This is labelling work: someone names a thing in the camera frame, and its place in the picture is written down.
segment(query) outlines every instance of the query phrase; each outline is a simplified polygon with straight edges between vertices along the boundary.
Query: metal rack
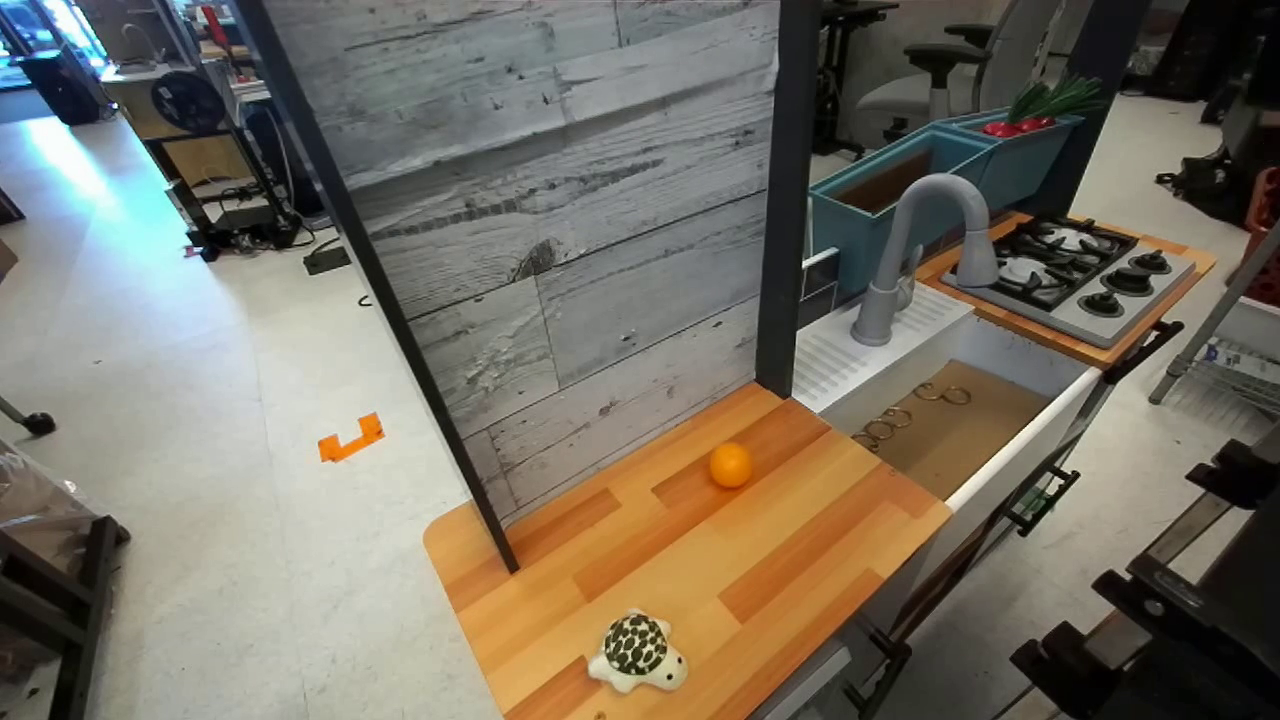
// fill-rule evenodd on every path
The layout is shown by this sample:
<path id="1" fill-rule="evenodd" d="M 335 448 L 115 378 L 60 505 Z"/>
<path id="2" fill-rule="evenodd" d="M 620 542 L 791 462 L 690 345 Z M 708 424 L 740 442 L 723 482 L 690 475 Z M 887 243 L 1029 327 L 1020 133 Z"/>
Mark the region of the metal rack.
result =
<path id="1" fill-rule="evenodd" d="M 1206 353 L 1206 345 L 1220 334 L 1220 325 L 1235 313 L 1242 295 L 1248 293 L 1248 284 L 1271 263 L 1271 258 L 1280 254 L 1280 226 L 1271 226 L 1271 231 L 1243 258 L 1243 263 L 1231 273 L 1229 293 L 1214 305 L 1214 313 L 1206 317 L 1206 325 L 1194 334 L 1194 339 L 1186 345 L 1186 353 L 1165 368 L 1165 381 L 1153 387 L 1153 403 L 1160 403 L 1168 396 L 1168 387 L 1194 374 L 1195 356 Z"/>
<path id="2" fill-rule="evenodd" d="M 154 7 L 163 21 L 171 48 L 179 52 L 183 63 L 167 63 L 162 68 L 162 78 L 148 78 L 148 80 L 125 71 L 125 78 L 113 78 L 109 84 L 154 90 L 154 100 L 142 100 L 142 105 L 148 105 L 148 113 L 157 113 L 163 129 L 162 122 L 148 122 L 148 129 L 135 124 L 135 138 L 146 140 L 154 165 L 162 169 L 167 183 L 167 199 L 190 226 L 190 241 L 192 241 L 190 248 L 200 254 L 206 262 L 216 262 L 225 248 L 254 248 L 255 241 L 288 248 L 302 229 L 302 217 L 292 209 L 288 189 L 282 189 L 285 182 L 273 177 L 273 169 L 263 165 L 245 124 L 245 105 L 269 100 L 269 94 L 236 94 L 229 71 L 222 71 L 222 60 L 236 63 L 245 60 L 245 52 L 232 52 L 229 46 L 225 56 L 212 60 L 183 34 L 167 0 L 154 0 Z M 183 113 L 179 105 L 162 108 L 157 84 L 171 84 L 171 80 L 179 84 L 183 95 L 198 94 L 200 105 L 190 95 L 190 105 L 198 105 L 192 113 Z M 229 140 L 229 154 L 245 161 L 245 177 L 190 183 L 178 148 L 200 145 L 200 140 Z"/>
<path id="3" fill-rule="evenodd" d="M 1118 603 L 1118 612 L 1088 637 L 1074 625 L 1055 625 L 1043 642 L 1029 642 L 1013 654 L 1013 665 L 1031 682 L 1031 689 L 1020 691 L 999 718 L 1118 718 L 1120 709 L 1143 709 L 1139 701 L 1160 701 L 1165 682 L 1186 682 L 1186 689 L 1195 695 L 1195 711 L 1243 705 L 1276 711 L 1280 683 L 1276 665 L 1265 654 L 1276 642 L 1276 630 L 1256 625 L 1256 609 L 1269 609 L 1271 584 L 1254 579 L 1256 559 L 1265 559 L 1276 542 L 1276 448 L 1280 429 L 1271 429 L 1256 448 L 1231 442 L 1214 456 L 1214 465 L 1195 465 L 1188 482 L 1199 485 L 1206 496 L 1195 496 L 1129 564 L 1129 576 L 1104 574 L 1093 584 Z M 1242 532 L 1248 544 L 1235 536 L 1235 544 L 1217 559 L 1209 584 L 1188 584 L 1174 574 L 1174 559 L 1186 558 L 1217 519 L 1225 519 L 1229 510 L 1256 511 Z"/>
<path id="4" fill-rule="evenodd" d="M 0 625 L 60 656 L 48 720 L 82 720 L 87 709 L 98 642 L 125 544 L 129 528 L 113 515 L 94 519 L 85 564 L 69 576 L 0 532 Z"/>

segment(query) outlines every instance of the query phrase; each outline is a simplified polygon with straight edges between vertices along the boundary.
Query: sink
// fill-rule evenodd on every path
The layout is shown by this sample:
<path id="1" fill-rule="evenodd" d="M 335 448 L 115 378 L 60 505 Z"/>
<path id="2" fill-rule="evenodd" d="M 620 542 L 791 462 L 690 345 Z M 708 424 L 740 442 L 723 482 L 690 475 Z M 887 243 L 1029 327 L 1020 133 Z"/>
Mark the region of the sink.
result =
<path id="1" fill-rule="evenodd" d="M 801 327 L 797 400 L 949 499 L 951 519 L 894 579 L 908 592 L 1063 446 L 1100 374 L 932 289 L 883 347 L 857 345 L 852 322 L 857 308 Z"/>

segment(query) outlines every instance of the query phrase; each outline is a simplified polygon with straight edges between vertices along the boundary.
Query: wooden board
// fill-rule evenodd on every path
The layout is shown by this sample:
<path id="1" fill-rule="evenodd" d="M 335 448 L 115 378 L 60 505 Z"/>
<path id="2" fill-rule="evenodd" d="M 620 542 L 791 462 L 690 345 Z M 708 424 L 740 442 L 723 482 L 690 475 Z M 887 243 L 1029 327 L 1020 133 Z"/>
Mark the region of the wooden board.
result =
<path id="1" fill-rule="evenodd" d="M 1050 407 L 1043 396 L 949 362 L 936 378 L 852 431 L 852 442 L 908 474 L 932 496 L 951 496 L 1020 429 L 1029 429 L 1041 407 Z"/>
<path id="2" fill-rule="evenodd" d="M 992 226 L 992 241 L 1003 241 L 1018 226 L 1025 226 L 1029 217 L 1013 214 L 1003 217 L 999 226 Z M 999 305 L 987 305 L 987 300 L 975 300 L 975 295 L 965 295 L 956 293 L 943 278 L 956 270 L 960 262 L 960 248 L 949 248 L 949 254 L 936 254 L 932 262 L 924 262 L 916 270 L 916 281 L 936 289 L 936 293 L 949 293 L 965 305 L 973 305 L 985 322 L 999 325 L 999 327 L 1013 327 L 1020 336 L 1031 336 L 1038 345 L 1050 345 L 1050 347 L 1061 347 L 1084 364 L 1098 364 L 1098 368 L 1111 368 L 1120 364 L 1135 345 L 1143 345 L 1143 336 L 1153 334 L 1153 325 L 1174 313 L 1174 305 L 1179 305 L 1217 263 L 1214 254 L 1199 254 L 1199 248 L 1188 248 L 1188 243 L 1178 243 L 1178 241 L 1165 241 L 1165 235 L 1139 235 L 1139 231 L 1129 231 L 1135 235 L 1143 248 L 1160 248 L 1168 258 L 1179 258 L 1194 263 L 1194 273 L 1186 281 L 1178 281 L 1111 347 L 1093 347 L 1070 334 L 1055 334 L 1050 325 L 1038 325 L 1029 317 L 1018 317 Z"/>
<path id="3" fill-rule="evenodd" d="M 755 485 L 704 482 L 740 442 Z M 750 718 L 949 510 L 791 400 L 750 384 L 512 525 L 510 576 L 472 505 L 430 528 L 434 564 L 510 718 Z M 607 622 L 674 622 L 679 691 L 589 682 Z"/>

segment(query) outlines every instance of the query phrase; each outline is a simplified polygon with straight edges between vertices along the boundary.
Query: gray wooden panel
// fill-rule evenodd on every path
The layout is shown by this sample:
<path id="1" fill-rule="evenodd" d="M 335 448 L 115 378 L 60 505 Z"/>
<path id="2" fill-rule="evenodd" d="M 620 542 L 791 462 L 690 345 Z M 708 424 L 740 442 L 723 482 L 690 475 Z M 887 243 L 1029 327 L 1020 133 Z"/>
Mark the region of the gray wooden panel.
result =
<path id="1" fill-rule="evenodd" d="M 712 317 L 491 429 L 516 505 L 583 482 L 755 374 L 755 300 Z"/>
<path id="2" fill-rule="evenodd" d="M 607 0 L 374 0 L 288 48 L 344 177 L 374 183 L 563 129 L 555 63 L 611 46 Z"/>
<path id="3" fill-rule="evenodd" d="M 772 21 L 750 7 L 617 52 L 577 56 L 555 63 L 555 71 L 568 122 L 591 122 L 736 80 L 772 56 Z"/>
<path id="4" fill-rule="evenodd" d="M 489 431 L 477 431 L 477 435 L 467 435 L 466 446 L 467 446 L 472 470 L 477 470 L 477 475 L 481 475 L 481 485 L 483 485 L 483 494 L 489 494 L 489 499 L 491 499 L 491 511 L 497 511 L 497 515 L 516 515 L 521 505 L 516 505 L 516 494 L 512 494 L 512 485 L 510 485 L 510 470 L 504 470 L 504 462 L 497 456 L 491 435 L 489 435 Z"/>
<path id="5" fill-rule="evenodd" d="M 457 305 L 577 258 L 674 229 L 768 183 L 768 95 L 708 95 L 708 113 L 647 116 L 510 169 L 481 165 L 449 189 L 362 191 L 377 254 L 410 317 Z"/>
<path id="6" fill-rule="evenodd" d="M 269 0 L 499 515 L 753 381 L 777 0 Z"/>
<path id="7" fill-rule="evenodd" d="M 638 263 L 651 263 L 674 254 L 690 254 L 697 243 L 717 243 L 729 235 L 764 231 L 764 217 L 768 217 L 764 191 L 740 196 L 733 204 L 708 209 L 708 214 L 690 217 L 679 226 L 663 226 L 658 231 L 646 231 L 628 243 L 611 243 L 605 254 L 577 258 L 572 263 L 543 273 L 536 284 L 540 284 L 540 295 L 553 305 L 563 293 L 577 293 L 583 284 L 601 284 L 601 281 L 620 278 Z"/>
<path id="8" fill-rule="evenodd" d="M 704 0 L 704 5 L 690 5 L 690 0 L 617 0 L 617 35 L 620 46 L 642 46 L 723 12 L 736 12 L 753 0 Z"/>
<path id="9" fill-rule="evenodd" d="M 533 281 L 421 317 L 414 336 L 466 435 L 561 387 Z"/>
<path id="10" fill-rule="evenodd" d="M 561 384 L 580 384 L 623 356 L 638 356 L 733 305 L 755 300 L 761 293 L 761 258 L 764 258 L 764 226 L 750 204 L 733 204 L 736 214 L 712 214 L 717 226 L 700 226 L 700 217 L 679 229 L 704 229 L 708 235 L 693 248 L 617 270 L 611 278 L 597 278 L 563 295 L 550 295 L 550 336 Z"/>

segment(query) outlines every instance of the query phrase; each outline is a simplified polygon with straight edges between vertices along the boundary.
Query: floor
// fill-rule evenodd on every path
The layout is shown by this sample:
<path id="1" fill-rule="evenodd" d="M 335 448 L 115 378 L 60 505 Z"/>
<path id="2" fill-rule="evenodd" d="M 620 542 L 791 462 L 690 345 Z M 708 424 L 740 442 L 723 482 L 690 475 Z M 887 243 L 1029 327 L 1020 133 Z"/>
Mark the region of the floor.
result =
<path id="1" fill-rule="evenodd" d="M 0 435 L 135 536 L 94 718 L 489 718 L 421 551 L 466 485 L 363 281 L 303 254 L 183 262 L 122 122 L 0 124 L 0 148 L 29 214 L 0 229 L 0 387 L 60 420 Z M 320 465 L 363 414 L 387 442 Z"/>
<path id="2" fill-rule="evenodd" d="M 15 56 L 0 56 L 0 94 L 29 90 L 29 84 L 32 80 L 29 80 L 23 63 Z"/>
<path id="3" fill-rule="evenodd" d="M 54 116 L 54 108 L 35 90 L 4 90 L 0 80 L 0 124 L 23 124 L 41 116 Z"/>
<path id="4" fill-rule="evenodd" d="M 1178 313 L 1195 322 L 1242 231 L 1153 183 L 1217 133 L 1195 108 L 1126 100 L 1080 214 L 1220 254 Z M 162 177 L 122 122 L 0 124 L 0 189 L 29 226 L 0 235 L 0 392 L 60 431 L 29 456 L 122 515 L 125 551 L 94 718 L 324 720 L 491 718 L 421 532 L 466 499 L 423 400 L 363 281 L 303 278 L 302 254 L 183 262 Z M 1080 485 L 1031 542 L 1013 542 L 916 637 L 883 718 L 992 718 L 1020 676 L 1010 654 L 1104 609 L 1088 579 L 1139 551 L 1194 490 L 1186 470 L 1265 420 L 1199 378 L 1165 407 L 1135 374 L 1078 453 Z M 379 414 L 387 442 L 320 465 L 318 442 Z"/>

